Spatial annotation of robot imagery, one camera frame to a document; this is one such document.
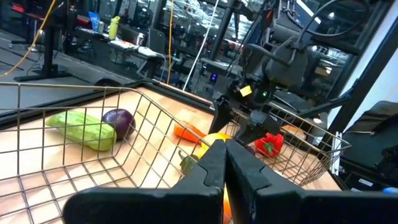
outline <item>cucumber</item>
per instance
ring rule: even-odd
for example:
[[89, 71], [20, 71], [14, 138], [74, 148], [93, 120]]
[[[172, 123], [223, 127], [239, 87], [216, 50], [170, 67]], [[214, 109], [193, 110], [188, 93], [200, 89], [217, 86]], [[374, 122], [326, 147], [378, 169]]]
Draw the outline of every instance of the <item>cucumber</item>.
[[68, 111], [68, 114], [66, 112], [62, 112], [52, 116], [45, 122], [45, 125], [56, 128], [68, 139], [75, 142], [83, 143], [83, 145], [88, 146], [94, 150], [107, 151], [111, 149], [113, 144], [116, 142], [117, 137], [114, 129], [106, 123], [101, 124], [101, 120], [87, 114], [86, 122], [84, 122], [84, 120], [84, 113]]

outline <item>red bell pepper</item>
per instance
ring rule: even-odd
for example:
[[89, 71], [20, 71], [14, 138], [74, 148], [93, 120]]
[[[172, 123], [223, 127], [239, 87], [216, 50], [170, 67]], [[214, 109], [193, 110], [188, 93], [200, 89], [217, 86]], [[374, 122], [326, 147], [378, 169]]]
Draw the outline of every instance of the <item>red bell pepper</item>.
[[256, 151], [263, 153], [269, 157], [276, 157], [279, 155], [282, 146], [284, 145], [284, 137], [281, 134], [273, 136], [267, 133], [264, 138], [260, 138], [254, 142]]

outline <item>green pepper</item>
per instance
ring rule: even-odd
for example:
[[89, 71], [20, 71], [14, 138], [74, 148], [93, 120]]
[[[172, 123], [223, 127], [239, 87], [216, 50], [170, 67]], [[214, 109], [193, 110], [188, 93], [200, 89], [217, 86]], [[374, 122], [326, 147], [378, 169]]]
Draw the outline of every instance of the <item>green pepper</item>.
[[197, 164], [197, 161], [199, 161], [199, 157], [196, 155], [190, 155], [190, 156], [183, 156], [181, 154], [181, 150], [178, 150], [178, 154], [181, 157], [181, 172], [183, 175], [188, 175], [193, 167]]

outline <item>yellow tag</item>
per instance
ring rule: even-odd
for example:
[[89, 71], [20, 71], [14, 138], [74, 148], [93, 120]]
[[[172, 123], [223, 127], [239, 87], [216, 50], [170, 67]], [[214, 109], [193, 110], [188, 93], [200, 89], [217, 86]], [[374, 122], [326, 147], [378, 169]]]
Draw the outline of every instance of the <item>yellow tag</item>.
[[252, 93], [250, 86], [245, 86], [240, 90], [243, 97], [247, 96], [248, 94]]

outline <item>wooden table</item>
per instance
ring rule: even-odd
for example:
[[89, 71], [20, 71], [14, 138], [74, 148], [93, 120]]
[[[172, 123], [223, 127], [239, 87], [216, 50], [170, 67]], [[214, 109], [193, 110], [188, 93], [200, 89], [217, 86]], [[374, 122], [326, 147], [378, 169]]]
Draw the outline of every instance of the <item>wooden table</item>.
[[[139, 134], [134, 133], [129, 139], [116, 143], [112, 151], [99, 154], [69, 140], [65, 140], [67, 145], [64, 146], [64, 138], [58, 131], [43, 129], [44, 119], [21, 125], [19, 135], [16, 128], [0, 132], [0, 215], [3, 215], [0, 223], [43, 223], [51, 219], [54, 219], [51, 223], [61, 223], [60, 212], [68, 197], [96, 185], [172, 187], [181, 176], [181, 159], [176, 153], [176, 144], [187, 153], [200, 145], [179, 141], [172, 134], [174, 124], [169, 115], [191, 122], [204, 133], [213, 117], [158, 93], [143, 88], [139, 91], [169, 113], [161, 111], [135, 91], [72, 109], [84, 112], [87, 108], [87, 114], [100, 118], [119, 102], [120, 108], [136, 112]], [[17, 168], [20, 178], [16, 177]], [[304, 188], [339, 190], [328, 173]]]

